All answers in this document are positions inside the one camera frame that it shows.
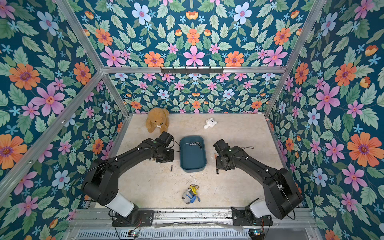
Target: metal base plate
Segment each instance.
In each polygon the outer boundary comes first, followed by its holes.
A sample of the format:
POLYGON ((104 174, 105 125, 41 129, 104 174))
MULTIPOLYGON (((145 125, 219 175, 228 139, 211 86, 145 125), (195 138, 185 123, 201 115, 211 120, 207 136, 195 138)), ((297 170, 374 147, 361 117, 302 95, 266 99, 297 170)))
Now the metal base plate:
MULTIPOLYGON (((250 224, 248 223, 247 219, 244 217, 245 215, 245 210, 237 210, 233 211, 232 210, 232 220, 233 220, 233 225, 235 226, 249 226, 250 224)), ((256 226, 261 226, 264 222, 264 226, 273 226, 273 220, 272 218, 268 218, 270 216, 264 216, 261 218, 257 218, 255 221, 256 226)))
POLYGON ((155 211, 139 210, 139 222, 138 223, 136 223, 134 225, 128 224, 123 218, 117 217, 117 219, 115 219, 112 222, 112 226, 113 227, 137 227, 138 224, 140 223, 140 219, 141 219, 140 226, 141 227, 148 227, 148 226, 152 225, 154 214, 155 214, 155 211))

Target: plush keychain toy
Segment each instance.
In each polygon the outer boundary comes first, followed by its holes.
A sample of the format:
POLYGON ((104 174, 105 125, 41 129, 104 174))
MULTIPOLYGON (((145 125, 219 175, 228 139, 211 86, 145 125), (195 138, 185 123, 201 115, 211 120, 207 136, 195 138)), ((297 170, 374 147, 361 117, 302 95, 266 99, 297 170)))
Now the plush keychain toy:
POLYGON ((183 196, 181 199, 186 203, 186 204, 191 204, 195 202, 197 199, 200 202, 200 198, 197 195, 197 190, 199 189, 198 185, 190 185, 189 188, 183 193, 183 196))

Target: floral wallpaper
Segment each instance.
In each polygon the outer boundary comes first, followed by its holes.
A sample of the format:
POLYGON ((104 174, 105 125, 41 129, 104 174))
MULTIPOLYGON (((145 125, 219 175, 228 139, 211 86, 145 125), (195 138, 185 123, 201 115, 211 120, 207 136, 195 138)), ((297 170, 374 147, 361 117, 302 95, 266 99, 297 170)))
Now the floral wallpaper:
POLYGON ((76 14, 105 66, 281 66, 313 2, 80 0, 76 14))
MULTIPOLYGON (((0 239, 62 239, 75 210, 87 204, 81 175, 94 159, 108 158, 123 120, 101 81, 0 208, 0 239)), ((3 143, 11 139, 0 135, 3 143)))
POLYGON ((0 180, 95 72, 55 3, 43 3, 0 1, 0 180))
POLYGON ((384 239, 383 7, 329 1, 269 116, 326 240, 384 239))
POLYGON ((274 73, 111 75, 128 110, 171 113, 257 113, 266 109, 280 75, 274 73))

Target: brown teddy bear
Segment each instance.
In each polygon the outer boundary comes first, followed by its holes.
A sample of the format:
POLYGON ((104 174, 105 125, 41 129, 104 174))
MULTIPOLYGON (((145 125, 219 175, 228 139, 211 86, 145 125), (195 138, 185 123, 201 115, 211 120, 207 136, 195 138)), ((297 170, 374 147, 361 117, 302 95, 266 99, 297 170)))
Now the brown teddy bear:
POLYGON ((169 112, 164 108, 153 108, 149 111, 145 126, 148 132, 153 132, 157 127, 160 128, 160 133, 166 132, 169 126, 169 112))

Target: ceiling panel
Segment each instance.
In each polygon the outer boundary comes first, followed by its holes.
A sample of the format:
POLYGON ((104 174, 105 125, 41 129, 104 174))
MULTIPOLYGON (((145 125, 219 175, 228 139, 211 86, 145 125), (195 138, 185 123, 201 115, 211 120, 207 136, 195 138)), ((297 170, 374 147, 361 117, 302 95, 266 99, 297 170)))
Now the ceiling panel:
POLYGON ((280 66, 314 0, 70 2, 105 66, 280 66))

